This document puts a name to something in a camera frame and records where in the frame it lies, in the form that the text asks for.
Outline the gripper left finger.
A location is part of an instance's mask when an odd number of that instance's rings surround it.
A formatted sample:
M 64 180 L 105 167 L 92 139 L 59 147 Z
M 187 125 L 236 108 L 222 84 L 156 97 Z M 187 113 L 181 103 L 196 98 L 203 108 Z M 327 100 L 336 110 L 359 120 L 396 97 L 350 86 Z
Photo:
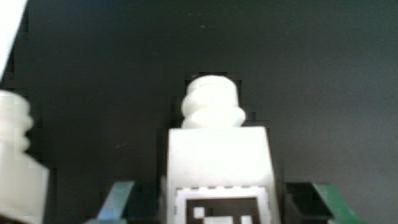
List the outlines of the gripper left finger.
M 98 215 L 84 224 L 128 224 L 123 213 L 133 186 L 133 181 L 114 183 Z

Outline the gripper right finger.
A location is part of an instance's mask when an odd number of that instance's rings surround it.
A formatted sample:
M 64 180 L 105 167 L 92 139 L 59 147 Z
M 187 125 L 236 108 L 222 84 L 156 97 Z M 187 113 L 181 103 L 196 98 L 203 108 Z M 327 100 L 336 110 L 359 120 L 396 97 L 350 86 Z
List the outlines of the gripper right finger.
M 315 189 L 322 197 L 332 217 L 327 224 L 370 224 L 355 215 L 332 184 L 316 183 Z

